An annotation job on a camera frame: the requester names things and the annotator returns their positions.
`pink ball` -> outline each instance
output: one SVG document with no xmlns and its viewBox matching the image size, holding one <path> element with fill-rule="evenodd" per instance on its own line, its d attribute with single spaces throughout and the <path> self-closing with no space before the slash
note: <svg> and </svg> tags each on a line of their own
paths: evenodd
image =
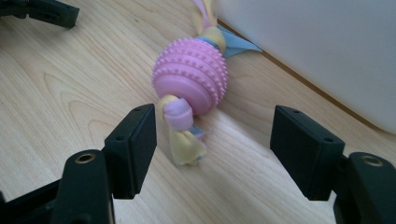
<svg viewBox="0 0 396 224">
<path fill-rule="evenodd" d="M 157 59 L 152 84 L 160 98 L 184 98 L 194 115 L 208 112 L 224 97 L 227 66 L 221 52 L 200 39 L 179 39 Z"/>
</svg>

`rope toy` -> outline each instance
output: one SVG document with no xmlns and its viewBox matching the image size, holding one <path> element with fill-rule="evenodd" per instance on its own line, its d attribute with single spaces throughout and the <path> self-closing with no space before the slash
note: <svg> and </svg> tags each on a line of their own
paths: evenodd
<svg viewBox="0 0 396 224">
<path fill-rule="evenodd" d="M 227 90 L 225 57 L 247 49 L 260 50 L 218 26 L 213 0 L 193 0 L 191 13 L 195 38 L 171 43 L 152 70 L 152 85 L 160 114 L 169 126 L 171 151 L 176 164 L 195 165 L 206 154 L 205 133 L 193 125 L 193 116 L 214 109 Z"/>
</svg>

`black plastic bracket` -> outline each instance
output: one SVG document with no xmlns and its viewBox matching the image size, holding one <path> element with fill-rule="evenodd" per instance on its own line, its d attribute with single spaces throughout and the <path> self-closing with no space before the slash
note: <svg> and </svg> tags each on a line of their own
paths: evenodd
<svg viewBox="0 0 396 224">
<path fill-rule="evenodd" d="M 0 17 L 30 18 L 72 28 L 76 25 L 79 9 L 55 0 L 0 0 Z"/>
<path fill-rule="evenodd" d="M 303 112 L 277 105 L 270 148 L 303 195 L 327 201 L 337 194 L 338 224 L 396 223 L 396 171 L 369 153 L 343 155 L 345 143 Z"/>
<path fill-rule="evenodd" d="M 8 203 L 0 192 L 0 223 L 115 223 L 113 198 L 140 192 L 157 146 L 154 105 L 132 110 L 103 150 L 71 156 L 60 180 Z"/>
</svg>

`yellow fabric strip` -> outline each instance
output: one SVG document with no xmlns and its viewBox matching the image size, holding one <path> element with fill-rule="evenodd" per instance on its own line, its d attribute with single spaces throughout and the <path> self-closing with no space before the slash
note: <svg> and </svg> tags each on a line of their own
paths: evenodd
<svg viewBox="0 0 396 224">
<path fill-rule="evenodd" d="M 200 8 L 195 6 L 191 12 L 192 24 L 194 25 L 196 31 L 199 36 L 204 36 L 219 46 L 219 50 L 221 53 L 224 53 L 226 49 L 226 41 L 216 25 L 218 24 L 218 20 L 215 18 L 213 12 L 214 1 L 213 0 L 196 0 L 205 4 L 205 11 L 208 19 L 212 22 L 213 26 L 206 28 L 204 30 L 204 14 Z"/>
<path fill-rule="evenodd" d="M 161 99 L 159 108 L 162 119 L 164 119 L 163 107 L 177 99 L 173 95 L 166 95 Z M 196 165 L 206 154 L 204 145 L 189 131 L 179 132 L 169 127 L 169 143 L 175 163 L 179 165 Z"/>
</svg>

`wooden floor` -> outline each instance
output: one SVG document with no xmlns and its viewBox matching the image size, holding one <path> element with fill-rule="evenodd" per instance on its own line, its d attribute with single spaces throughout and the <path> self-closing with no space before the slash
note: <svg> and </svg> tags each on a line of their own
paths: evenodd
<svg viewBox="0 0 396 224">
<path fill-rule="evenodd" d="M 151 67 L 171 41 L 194 36 L 188 0 L 66 0 L 66 30 L 0 20 L 0 190 L 12 200 L 62 176 L 76 152 L 102 148 L 134 107 L 156 103 Z M 117 223 L 334 223 L 332 204 L 309 202 L 269 149 L 276 105 L 299 109 L 346 142 L 345 154 L 396 163 L 396 135 L 362 122 L 260 53 L 228 59 L 229 88 L 198 120 L 209 132 L 196 167 L 158 147 L 142 192 L 115 201 Z"/>
</svg>

